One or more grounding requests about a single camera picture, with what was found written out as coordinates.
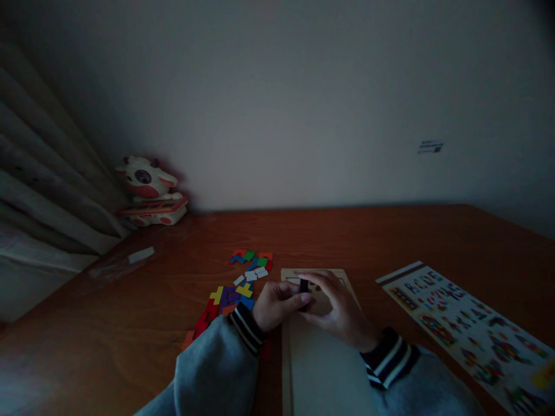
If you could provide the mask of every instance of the sticker on wall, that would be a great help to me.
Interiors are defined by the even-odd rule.
[[[421,153],[439,153],[443,147],[443,140],[424,140],[420,143],[418,154]]]

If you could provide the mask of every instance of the hand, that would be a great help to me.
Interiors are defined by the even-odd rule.
[[[328,270],[318,270],[301,274],[299,277],[320,286],[333,307],[327,315],[299,313],[304,319],[360,352],[370,352],[376,347],[378,344],[376,330],[336,275]]]
[[[269,332],[306,304],[314,303],[310,293],[299,293],[299,285],[269,281],[254,304],[253,318],[263,332]]]

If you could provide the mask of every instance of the finger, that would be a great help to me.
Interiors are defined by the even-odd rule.
[[[330,283],[326,276],[322,276],[321,274],[303,273],[300,274],[299,277],[320,286],[322,291],[330,299],[333,305],[333,302],[337,297],[337,289]]]
[[[335,286],[337,289],[341,289],[343,284],[341,283],[341,281],[339,280],[339,277],[337,277],[335,274],[333,274],[333,272],[329,271],[329,270],[314,270],[309,272],[311,274],[319,274],[320,276],[324,276],[326,277],[330,283]]]
[[[304,305],[309,304],[312,300],[312,295],[308,293],[301,293],[295,295],[281,303],[282,313],[284,316],[289,315],[292,312],[302,308]]]
[[[319,328],[325,329],[327,322],[325,315],[314,315],[308,312],[299,312],[298,314],[309,324],[316,325]]]
[[[296,295],[301,289],[300,285],[290,281],[282,281],[278,284],[278,287],[281,293],[287,296]]]
[[[306,311],[307,311],[307,312],[310,312],[310,310],[311,310],[311,308],[312,308],[312,305],[314,305],[315,303],[316,303],[316,299],[315,299],[315,298],[312,298],[312,300],[310,301],[310,303],[309,303],[309,304],[307,305],[307,307],[306,307]]]

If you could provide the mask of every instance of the gray sleeve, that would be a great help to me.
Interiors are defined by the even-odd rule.
[[[392,328],[361,356],[380,415],[485,415],[476,397],[438,357],[410,346]]]
[[[137,414],[248,414],[264,339],[240,303],[229,317],[216,318],[177,357],[173,381]]]

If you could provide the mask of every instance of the striped cuff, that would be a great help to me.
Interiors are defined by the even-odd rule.
[[[380,390],[389,389],[395,381],[408,374],[415,365],[420,351],[410,346],[393,328],[382,332],[382,339],[376,348],[363,354],[366,373],[370,385]]]
[[[260,348],[266,339],[266,334],[258,327],[249,309],[239,302],[237,307],[227,317],[237,329],[239,337],[254,356],[258,356]]]

